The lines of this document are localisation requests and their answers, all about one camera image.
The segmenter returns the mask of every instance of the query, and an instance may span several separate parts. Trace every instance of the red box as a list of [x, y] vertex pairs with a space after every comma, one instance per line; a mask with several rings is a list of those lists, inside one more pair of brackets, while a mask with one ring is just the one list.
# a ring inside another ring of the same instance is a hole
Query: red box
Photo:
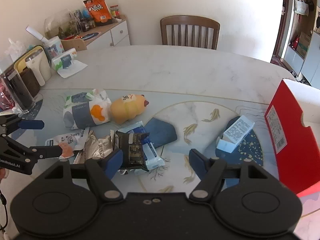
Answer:
[[265, 119], [280, 181], [298, 197], [320, 191], [320, 90], [283, 79]]

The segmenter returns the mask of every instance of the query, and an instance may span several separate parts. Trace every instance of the kettle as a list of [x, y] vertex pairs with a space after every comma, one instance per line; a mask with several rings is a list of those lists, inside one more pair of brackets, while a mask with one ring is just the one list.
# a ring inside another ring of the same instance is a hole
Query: kettle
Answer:
[[32, 70], [40, 86], [51, 78], [51, 69], [43, 48], [37, 49], [25, 59], [26, 65]]

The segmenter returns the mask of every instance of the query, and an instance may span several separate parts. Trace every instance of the red bag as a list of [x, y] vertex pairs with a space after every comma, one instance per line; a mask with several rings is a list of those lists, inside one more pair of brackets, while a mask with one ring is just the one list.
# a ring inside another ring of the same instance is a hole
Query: red bag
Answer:
[[300, 35], [297, 35], [294, 40], [290, 43], [290, 46], [296, 50], [298, 47], [298, 43], [299, 43], [299, 39], [300, 39]]

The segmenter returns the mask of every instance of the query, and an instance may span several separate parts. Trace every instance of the bread-shaped toy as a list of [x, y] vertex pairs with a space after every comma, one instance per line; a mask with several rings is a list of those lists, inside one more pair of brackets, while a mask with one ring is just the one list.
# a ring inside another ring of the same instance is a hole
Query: bread-shaped toy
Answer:
[[126, 95], [114, 101], [110, 110], [115, 122], [122, 124], [142, 114], [148, 104], [144, 95]]

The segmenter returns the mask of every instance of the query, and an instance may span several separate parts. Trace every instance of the cabinet drawer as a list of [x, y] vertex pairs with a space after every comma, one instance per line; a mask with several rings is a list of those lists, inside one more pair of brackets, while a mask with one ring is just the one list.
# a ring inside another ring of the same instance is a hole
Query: cabinet drawer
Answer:
[[112, 47], [112, 38], [110, 31], [104, 33], [99, 38], [87, 45], [87, 49], [101, 49]]
[[118, 44], [116, 47], [121, 47], [121, 46], [130, 46], [130, 40], [129, 40], [129, 35], [125, 36]]
[[294, 59], [294, 55], [295, 55], [295, 52], [290, 46], [288, 46], [284, 54], [284, 60], [290, 65], [290, 67], [292, 67], [291, 65]]
[[295, 52], [291, 67], [298, 75], [301, 71], [302, 65], [303, 59]]
[[113, 45], [116, 46], [125, 36], [128, 35], [127, 21], [124, 21], [111, 29]]

